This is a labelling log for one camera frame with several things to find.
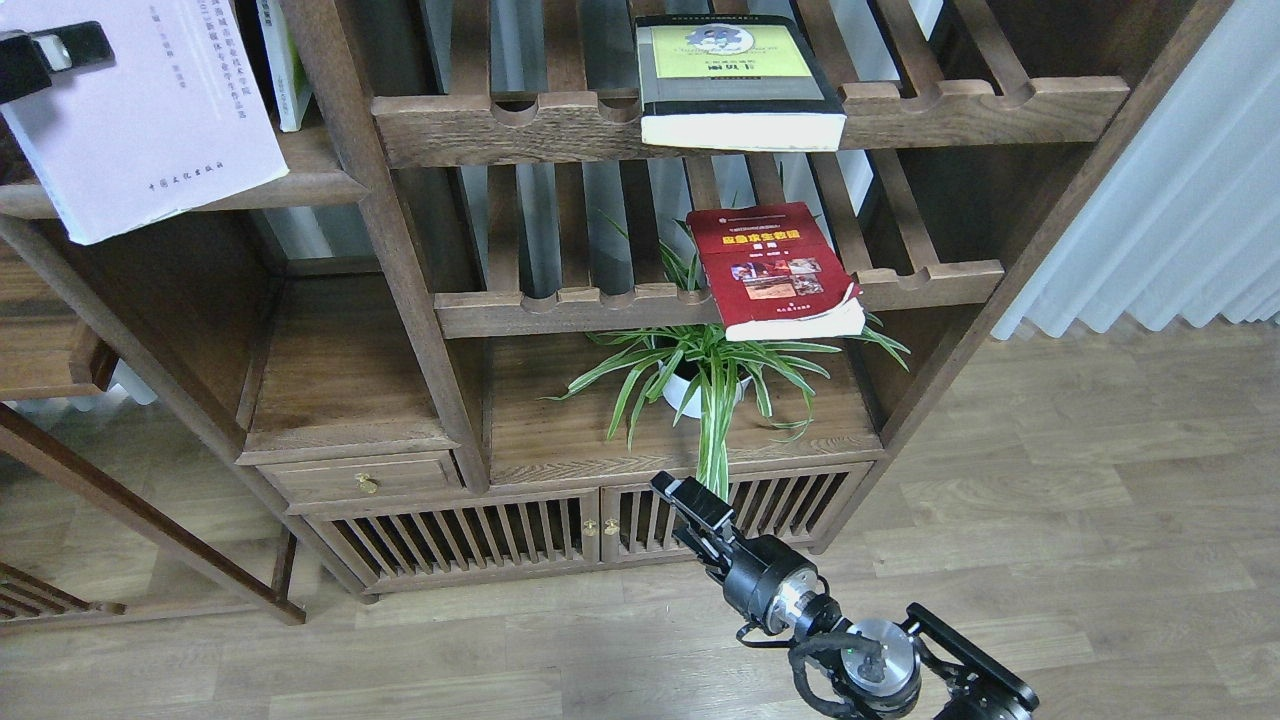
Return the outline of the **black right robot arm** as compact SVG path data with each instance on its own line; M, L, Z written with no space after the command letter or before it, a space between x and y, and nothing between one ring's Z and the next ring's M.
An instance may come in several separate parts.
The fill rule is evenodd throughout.
M748 538L733 510L696 479L662 471L652 488L682 518L675 534L698 556L726 602L765 646L785 650L806 705L835 719L899 719L910 714L922 670L948 691L942 719L1029 719L1039 697L920 603L902 623L852 623L829 594L817 566L776 536Z

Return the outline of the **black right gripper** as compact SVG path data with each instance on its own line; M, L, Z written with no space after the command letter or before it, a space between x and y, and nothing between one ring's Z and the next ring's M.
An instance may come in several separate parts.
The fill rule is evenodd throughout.
M774 536L742 536L733 527L733 509L694 477L659 471L650 484L684 519L673 534L749 625L767 635L797 626L805 607L820 596L812 561Z

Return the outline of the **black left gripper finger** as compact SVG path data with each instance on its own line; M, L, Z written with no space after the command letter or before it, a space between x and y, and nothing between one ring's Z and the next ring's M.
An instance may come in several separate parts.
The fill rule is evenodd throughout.
M1 33L1 102L13 102L52 87L54 76L114 60L114 50L96 20L40 31Z

